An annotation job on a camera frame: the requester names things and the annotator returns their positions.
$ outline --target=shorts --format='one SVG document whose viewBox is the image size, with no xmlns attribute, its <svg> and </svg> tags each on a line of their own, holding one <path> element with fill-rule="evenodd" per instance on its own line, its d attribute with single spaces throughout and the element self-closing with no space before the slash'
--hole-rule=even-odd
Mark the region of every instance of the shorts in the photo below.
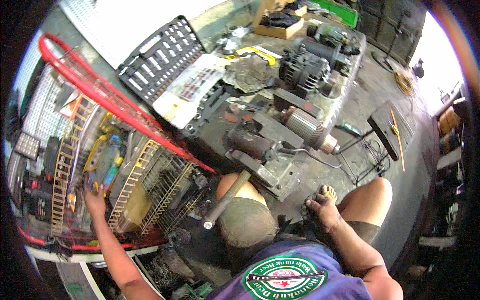
<svg viewBox="0 0 480 300">
<path fill-rule="evenodd" d="M 254 254 L 271 244 L 278 232 L 278 226 L 268 207 L 248 198 L 234 198 L 220 216 L 219 222 L 232 263 L 232 274 L 238 273 Z M 359 221 L 347 223 L 368 244 L 380 232 L 380 227 L 373 224 Z M 317 239 L 335 251 L 328 235 L 319 233 Z"/>
</svg>

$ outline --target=bare foot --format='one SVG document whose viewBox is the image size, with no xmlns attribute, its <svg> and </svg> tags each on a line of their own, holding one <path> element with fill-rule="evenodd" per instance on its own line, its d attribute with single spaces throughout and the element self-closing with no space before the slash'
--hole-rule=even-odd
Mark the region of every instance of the bare foot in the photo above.
<svg viewBox="0 0 480 300">
<path fill-rule="evenodd" d="M 336 196 L 335 190 L 329 185 L 323 185 L 320 188 L 320 193 L 323 196 L 325 196 L 327 198 L 330 198 L 330 200 L 332 200 L 334 203 L 336 203 L 336 201 L 338 200 L 338 197 Z"/>
</svg>

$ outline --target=hand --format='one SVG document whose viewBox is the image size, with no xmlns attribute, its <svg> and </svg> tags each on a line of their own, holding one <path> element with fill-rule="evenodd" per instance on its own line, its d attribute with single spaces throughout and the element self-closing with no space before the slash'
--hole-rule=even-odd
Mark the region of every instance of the hand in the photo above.
<svg viewBox="0 0 480 300">
<path fill-rule="evenodd" d="M 331 233 L 342 221 L 342 216 L 330 197 L 315 193 L 305 199 L 305 208 L 302 212 L 303 218 L 313 218 L 326 233 Z"/>
<path fill-rule="evenodd" d="M 87 188 L 86 180 L 84 184 L 85 190 L 85 203 L 87 204 L 88 211 L 92 216 L 93 221 L 105 219 L 105 212 L 107 207 L 105 206 L 105 200 L 103 198 L 103 185 L 98 187 L 97 195 L 93 195 Z"/>
</svg>

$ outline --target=socket set case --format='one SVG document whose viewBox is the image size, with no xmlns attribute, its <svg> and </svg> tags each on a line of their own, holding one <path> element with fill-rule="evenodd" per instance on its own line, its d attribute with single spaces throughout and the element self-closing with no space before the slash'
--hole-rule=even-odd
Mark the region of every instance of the socket set case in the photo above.
<svg viewBox="0 0 480 300">
<path fill-rule="evenodd" d="M 180 15 L 146 39 L 117 71 L 143 101 L 153 105 L 165 89 L 202 54 L 200 39 Z"/>
</svg>

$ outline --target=purple t-shirt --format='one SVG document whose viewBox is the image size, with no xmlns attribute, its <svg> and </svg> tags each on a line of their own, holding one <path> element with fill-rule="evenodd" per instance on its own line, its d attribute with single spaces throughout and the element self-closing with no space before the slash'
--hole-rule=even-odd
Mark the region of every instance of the purple t-shirt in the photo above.
<svg viewBox="0 0 480 300">
<path fill-rule="evenodd" d="M 369 299 L 365 283 L 343 275 L 330 249 L 308 241 L 280 241 L 258 252 L 239 275 L 208 299 Z"/>
</svg>

